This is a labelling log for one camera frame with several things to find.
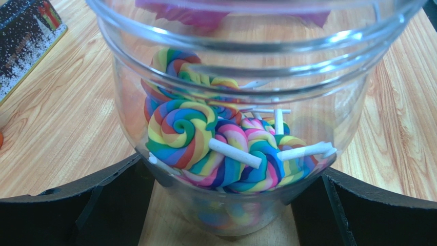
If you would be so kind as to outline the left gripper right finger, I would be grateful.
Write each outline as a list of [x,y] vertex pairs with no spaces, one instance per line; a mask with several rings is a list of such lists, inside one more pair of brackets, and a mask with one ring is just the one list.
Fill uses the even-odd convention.
[[436,203],[327,169],[291,204],[301,245],[436,245]]

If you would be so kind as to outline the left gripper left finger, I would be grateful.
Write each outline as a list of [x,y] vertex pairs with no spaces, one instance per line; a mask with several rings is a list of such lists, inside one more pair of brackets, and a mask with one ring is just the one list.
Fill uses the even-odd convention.
[[154,178],[133,155],[38,195],[1,199],[1,245],[138,245]]

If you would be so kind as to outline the clear plastic jar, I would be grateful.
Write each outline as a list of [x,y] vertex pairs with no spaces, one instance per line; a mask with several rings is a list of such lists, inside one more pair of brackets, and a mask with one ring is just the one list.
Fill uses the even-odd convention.
[[423,1],[281,1],[323,27],[240,10],[211,32],[135,1],[88,1],[114,57],[122,129],[191,223],[242,236],[348,147],[369,80]]

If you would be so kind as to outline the purple plastic scoop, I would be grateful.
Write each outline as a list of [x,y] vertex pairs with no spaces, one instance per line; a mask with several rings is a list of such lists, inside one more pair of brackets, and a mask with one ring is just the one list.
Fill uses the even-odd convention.
[[323,27],[330,10],[310,10],[307,6],[281,1],[135,1],[135,6],[156,14],[155,19],[177,21],[198,30],[217,30],[226,16],[247,10],[254,14],[294,17]]

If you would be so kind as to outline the clear tray of colourful candies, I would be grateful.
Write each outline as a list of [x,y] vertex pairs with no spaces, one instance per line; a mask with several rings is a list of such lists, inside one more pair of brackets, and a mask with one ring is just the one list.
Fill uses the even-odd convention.
[[6,1],[1,5],[2,103],[67,29],[50,1]]

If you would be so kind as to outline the orange tray of lollipops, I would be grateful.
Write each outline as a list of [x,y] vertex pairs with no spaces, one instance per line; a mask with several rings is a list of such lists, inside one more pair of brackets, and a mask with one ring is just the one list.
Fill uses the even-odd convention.
[[4,136],[3,136],[2,132],[0,132],[0,149],[3,145],[3,142],[4,142]]

